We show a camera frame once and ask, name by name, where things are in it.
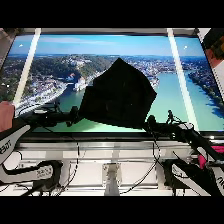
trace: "screen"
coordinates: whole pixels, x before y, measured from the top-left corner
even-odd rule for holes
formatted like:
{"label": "screen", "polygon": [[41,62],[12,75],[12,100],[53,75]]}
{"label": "screen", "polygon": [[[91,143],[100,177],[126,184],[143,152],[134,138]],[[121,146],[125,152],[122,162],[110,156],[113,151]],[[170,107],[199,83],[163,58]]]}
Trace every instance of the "screen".
{"label": "screen", "polygon": [[[0,101],[13,101],[32,39],[33,35],[16,37],[1,71]],[[175,37],[175,42],[199,130],[223,131],[223,100],[199,39]],[[157,92],[148,115],[165,122],[168,110],[172,110],[182,121],[189,121],[189,102],[184,99],[186,93],[181,87],[169,37],[140,35],[40,35],[16,115],[56,99],[60,100],[62,111],[79,107],[86,86],[118,57],[140,70]],[[72,127],[61,123],[50,129],[54,132],[142,131],[86,119]],[[35,131],[47,132],[44,128]]]}

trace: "screen frame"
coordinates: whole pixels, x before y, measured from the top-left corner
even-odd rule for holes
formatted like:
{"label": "screen frame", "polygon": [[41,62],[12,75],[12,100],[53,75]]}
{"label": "screen frame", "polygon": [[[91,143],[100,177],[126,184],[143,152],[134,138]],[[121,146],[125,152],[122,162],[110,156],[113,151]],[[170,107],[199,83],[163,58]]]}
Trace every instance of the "screen frame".
{"label": "screen frame", "polygon": [[[72,32],[41,32],[43,35],[127,35],[127,36],[167,36],[168,33],[138,33],[138,32],[97,32],[97,31],[72,31]],[[33,32],[24,32],[17,36],[34,35]],[[201,43],[197,34],[174,34],[174,37],[187,37],[187,38],[198,38],[200,45],[205,54],[206,60],[209,64],[209,68],[215,78],[216,85],[220,91],[219,85],[217,83],[217,78],[214,75],[213,69],[205,53],[203,44]],[[4,66],[6,58],[2,64],[1,70]],[[222,92],[220,91],[222,101],[224,102]],[[224,140],[224,131],[200,131],[201,135],[205,138],[210,138],[213,136],[215,140]],[[67,142],[67,141],[148,141],[152,140],[152,136],[146,132],[28,132],[20,139],[20,142]],[[167,136],[161,136],[159,140],[167,141],[169,138]]]}

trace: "logo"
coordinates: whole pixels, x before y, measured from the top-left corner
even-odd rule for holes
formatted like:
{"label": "logo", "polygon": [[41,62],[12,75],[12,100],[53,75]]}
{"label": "logo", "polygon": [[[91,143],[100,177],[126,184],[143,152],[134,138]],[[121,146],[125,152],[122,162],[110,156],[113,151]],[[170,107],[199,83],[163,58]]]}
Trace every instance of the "logo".
{"label": "logo", "polygon": [[224,180],[223,177],[219,177],[217,178],[217,181],[219,181],[219,184],[222,186],[222,188],[224,189]]}
{"label": "logo", "polygon": [[0,148],[0,154],[3,154],[7,149],[9,149],[10,146],[11,142],[10,140],[8,140],[8,142],[6,142],[5,145]]}

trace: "metal bracket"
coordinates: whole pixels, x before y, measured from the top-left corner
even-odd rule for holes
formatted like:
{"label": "metal bracket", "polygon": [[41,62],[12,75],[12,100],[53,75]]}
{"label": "metal bracket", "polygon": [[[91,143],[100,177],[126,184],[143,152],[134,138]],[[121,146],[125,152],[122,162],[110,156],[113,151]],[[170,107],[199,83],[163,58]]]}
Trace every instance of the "metal bracket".
{"label": "metal bracket", "polygon": [[119,163],[103,164],[103,169],[102,169],[102,185],[103,185],[103,187],[106,187],[109,172],[115,172],[117,185],[120,187],[121,183],[122,183],[121,165]]}

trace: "river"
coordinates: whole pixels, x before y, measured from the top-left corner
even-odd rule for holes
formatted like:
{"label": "river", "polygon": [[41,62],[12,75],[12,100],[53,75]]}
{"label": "river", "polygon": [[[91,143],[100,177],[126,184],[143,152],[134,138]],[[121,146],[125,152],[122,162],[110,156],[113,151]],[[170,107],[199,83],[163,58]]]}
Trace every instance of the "river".
{"label": "river", "polygon": [[[223,131],[224,117],[219,112],[209,96],[205,94],[200,86],[195,85],[185,72],[187,88],[190,93],[195,116],[200,131]],[[177,74],[159,74],[159,86],[156,88],[157,97],[151,107],[149,114],[153,114],[158,122],[167,120],[168,110],[183,121],[188,121],[182,93],[180,90]],[[85,90],[78,93],[66,90],[60,96],[61,110],[70,111],[73,105],[80,106]],[[140,132],[142,130],[116,127],[100,124],[86,119],[72,127],[61,123],[51,128],[55,132]]]}

